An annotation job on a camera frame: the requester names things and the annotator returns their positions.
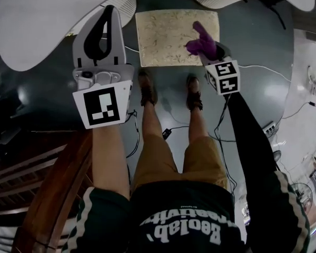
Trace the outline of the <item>purple cloth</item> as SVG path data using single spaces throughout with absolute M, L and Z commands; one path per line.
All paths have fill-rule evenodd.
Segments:
M 204 55 L 208 60 L 215 61 L 217 59 L 217 47 L 215 40 L 206 31 L 199 21 L 193 23 L 193 29 L 199 34 L 199 38 L 187 42 L 186 49 L 192 55 Z

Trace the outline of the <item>white vanity table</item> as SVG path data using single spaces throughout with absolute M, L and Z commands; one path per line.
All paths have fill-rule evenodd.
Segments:
M 0 55 L 15 71 L 27 71 L 55 49 L 87 14 L 108 0 L 0 0 Z M 196 0 L 219 9 L 241 0 Z M 315 0 L 286 0 L 309 12 Z

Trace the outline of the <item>person's leg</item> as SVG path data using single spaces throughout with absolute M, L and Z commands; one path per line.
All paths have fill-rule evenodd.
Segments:
M 197 140 L 209 138 L 202 111 L 197 106 L 190 111 L 188 136 L 189 145 L 193 144 Z
M 155 106 L 147 101 L 144 106 L 142 119 L 142 135 L 145 147 L 156 150 L 164 142 L 162 127 L 156 115 Z

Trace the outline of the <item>person's right leg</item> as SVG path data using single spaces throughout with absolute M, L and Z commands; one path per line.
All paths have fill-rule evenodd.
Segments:
M 202 111 L 197 106 L 190 111 L 188 136 L 189 145 L 193 144 L 197 140 L 209 138 Z

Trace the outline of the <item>person's tan shorts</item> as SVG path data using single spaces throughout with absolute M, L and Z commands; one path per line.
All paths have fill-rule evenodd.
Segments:
M 168 143 L 149 135 L 139 157 L 133 190 L 160 181 L 193 181 L 214 184 L 228 189 L 228 178 L 215 142 L 210 137 L 199 137 L 186 148 L 183 172 L 177 171 Z

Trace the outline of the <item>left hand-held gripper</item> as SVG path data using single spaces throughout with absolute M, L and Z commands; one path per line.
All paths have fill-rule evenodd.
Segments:
M 106 49 L 100 41 L 106 28 Z M 124 123 L 134 67 L 126 63 L 119 11 L 108 5 L 95 13 L 73 42 L 76 107 L 86 129 Z

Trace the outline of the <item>person's right forearm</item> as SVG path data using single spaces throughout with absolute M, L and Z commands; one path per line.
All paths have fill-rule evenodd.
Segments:
M 239 92 L 231 94 L 228 108 L 246 181 L 271 174 L 276 170 L 271 145 Z

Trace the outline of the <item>white power strip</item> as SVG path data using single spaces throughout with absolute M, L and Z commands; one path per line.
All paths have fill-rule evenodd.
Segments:
M 266 135 L 271 135 L 276 127 L 276 123 L 274 121 L 269 122 L 266 126 L 263 127 L 263 132 Z

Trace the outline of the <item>person's brown shoe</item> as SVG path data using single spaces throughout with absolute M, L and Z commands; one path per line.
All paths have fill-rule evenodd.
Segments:
M 146 70 L 141 69 L 138 74 L 138 82 L 141 90 L 141 106 L 145 106 L 148 102 L 152 105 L 157 103 L 157 92 L 150 75 Z
M 187 99 L 186 105 L 187 108 L 192 111 L 195 108 L 198 108 L 200 111 L 203 110 L 203 104 L 201 101 L 201 91 L 200 83 L 198 78 L 195 75 L 190 74 L 186 80 L 187 87 Z

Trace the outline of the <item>person's dark green shirt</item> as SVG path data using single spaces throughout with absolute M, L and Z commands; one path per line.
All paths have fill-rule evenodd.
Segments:
M 63 253 L 307 253 L 310 227 L 285 174 L 246 180 L 243 241 L 230 193 L 213 184 L 162 181 L 135 190 L 86 191 Z

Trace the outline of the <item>person's left leg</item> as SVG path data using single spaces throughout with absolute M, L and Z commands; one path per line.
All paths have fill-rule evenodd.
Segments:
M 142 135 L 145 147 L 156 150 L 164 142 L 162 127 L 156 115 L 155 106 L 147 101 L 144 106 L 142 119 Z

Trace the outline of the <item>grey standing fan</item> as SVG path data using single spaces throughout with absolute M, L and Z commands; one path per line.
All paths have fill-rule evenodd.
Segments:
M 291 184 L 292 189 L 300 200 L 305 211 L 309 210 L 313 203 L 313 193 L 311 188 L 305 183 L 293 183 Z

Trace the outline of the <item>person's right brown shoe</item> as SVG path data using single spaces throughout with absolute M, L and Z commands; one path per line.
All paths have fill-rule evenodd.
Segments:
M 186 105 L 187 108 L 192 111 L 195 108 L 198 108 L 200 111 L 203 110 L 203 104 L 201 101 L 201 91 L 200 83 L 198 78 L 195 75 L 190 74 L 186 80 L 187 87 L 187 99 Z

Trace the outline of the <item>cream upholstered stool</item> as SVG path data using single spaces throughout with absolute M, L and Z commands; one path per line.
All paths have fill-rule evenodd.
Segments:
M 220 40 L 217 12 L 199 9 L 163 9 L 135 14 L 141 67 L 201 66 L 200 58 L 186 49 L 199 38 L 199 21 L 215 41 Z

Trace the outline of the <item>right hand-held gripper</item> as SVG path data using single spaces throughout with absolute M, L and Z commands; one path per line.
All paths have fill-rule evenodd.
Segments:
M 239 67 L 237 60 L 231 60 L 228 47 L 216 42 L 216 54 L 220 63 L 210 64 L 208 58 L 199 54 L 202 65 L 205 66 L 208 83 L 218 95 L 239 92 Z

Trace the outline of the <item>brown wooden bed frame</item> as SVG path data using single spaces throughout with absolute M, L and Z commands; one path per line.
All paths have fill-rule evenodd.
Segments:
M 88 131 L 0 144 L 0 253 L 60 253 L 92 185 L 91 148 Z

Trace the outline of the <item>person's left brown shoe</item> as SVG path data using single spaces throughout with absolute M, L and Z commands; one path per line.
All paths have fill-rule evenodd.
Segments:
M 141 69 L 138 74 L 138 82 L 141 90 L 141 106 L 145 106 L 148 102 L 152 105 L 157 103 L 157 92 L 150 75 L 146 70 Z

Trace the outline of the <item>person's left forearm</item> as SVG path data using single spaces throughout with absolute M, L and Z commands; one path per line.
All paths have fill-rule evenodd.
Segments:
M 93 129 L 92 175 L 94 187 L 129 200 L 129 172 L 119 125 Z

